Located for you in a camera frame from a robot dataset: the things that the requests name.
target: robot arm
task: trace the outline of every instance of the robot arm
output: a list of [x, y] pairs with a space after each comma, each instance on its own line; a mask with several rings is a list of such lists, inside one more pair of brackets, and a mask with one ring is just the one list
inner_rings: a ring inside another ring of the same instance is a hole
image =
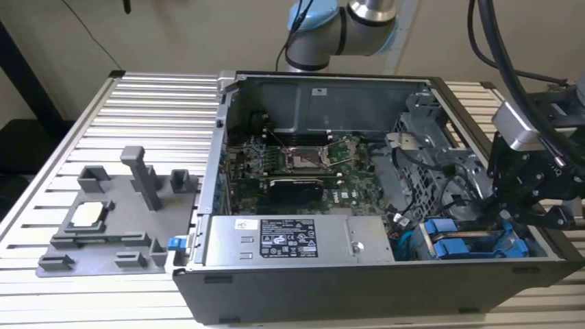
[[396, 26], [395, 0], [352, 0], [340, 8], [337, 0], [300, 1], [289, 11], [289, 71], [323, 71], [331, 56], [369, 56], [385, 51]]

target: open computer tower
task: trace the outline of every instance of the open computer tower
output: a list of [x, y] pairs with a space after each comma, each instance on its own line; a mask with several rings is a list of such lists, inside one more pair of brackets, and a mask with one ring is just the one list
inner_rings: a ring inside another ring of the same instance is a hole
[[441, 79], [225, 81], [173, 272], [199, 322], [485, 313], [582, 267], [562, 232], [481, 217], [490, 142]]

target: sticker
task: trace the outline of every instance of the sticker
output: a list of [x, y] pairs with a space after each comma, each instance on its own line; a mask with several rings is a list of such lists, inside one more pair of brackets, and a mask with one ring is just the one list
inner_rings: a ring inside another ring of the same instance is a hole
[[257, 219], [236, 219], [236, 230], [257, 230]]
[[311, 94], [313, 96], [327, 96], [328, 95], [328, 89], [327, 88], [313, 88]]
[[263, 219], [260, 241], [264, 258], [319, 256], [313, 219]]

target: workbench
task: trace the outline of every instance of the workbench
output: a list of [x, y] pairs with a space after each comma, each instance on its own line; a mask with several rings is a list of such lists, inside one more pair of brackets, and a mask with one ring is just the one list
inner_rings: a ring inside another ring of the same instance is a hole
[[[448, 86], [488, 137], [502, 96], [490, 84]], [[0, 324], [17, 328], [197, 328], [168, 274], [37, 278], [45, 253], [87, 165], [129, 174], [125, 145], [147, 149], [156, 173], [203, 176], [217, 109], [217, 77], [125, 73], [111, 77], [0, 224]], [[192, 226], [196, 226], [196, 204]], [[585, 254], [585, 231], [565, 232]], [[521, 292], [486, 315], [291, 322], [267, 328], [585, 328], [585, 271], [549, 288]]]

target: white wall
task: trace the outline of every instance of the white wall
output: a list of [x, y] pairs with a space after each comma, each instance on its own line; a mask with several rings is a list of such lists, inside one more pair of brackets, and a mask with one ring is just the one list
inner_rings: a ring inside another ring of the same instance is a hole
[[[68, 0], [128, 71], [273, 70], [293, 0]], [[60, 0], [1, 0], [0, 19], [57, 108], [76, 117], [115, 65]], [[340, 58], [331, 69], [381, 73], [384, 57]]]
[[[420, 2], [397, 74], [433, 75], [460, 81], [492, 81], [502, 86], [497, 70], [476, 58], [469, 46], [469, 2]], [[585, 1], [496, 0], [494, 7], [513, 65], [525, 71], [574, 80], [578, 73], [585, 71]], [[474, 17], [480, 48], [492, 58], [477, 6]], [[526, 79], [522, 83], [529, 90], [541, 90], [544, 85]]]
[[[497, 71], [469, 48], [468, 1], [418, 1], [396, 73], [500, 84]], [[121, 0], [68, 2], [125, 70], [217, 73], [273, 70], [295, 0], [132, 0], [131, 15]], [[576, 78], [585, 68], [585, 1], [497, 0], [496, 8], [514, 64]], [[0, 19], [57, 108], [75, 118], [115, 69], [111, 59], [60, 0], [0, 0]], [[478, 24], [477, 30], [484, 42]], [[383, 74], [384, 66], [385, 56], [343, 57], [332, 60], [331, 71]]]

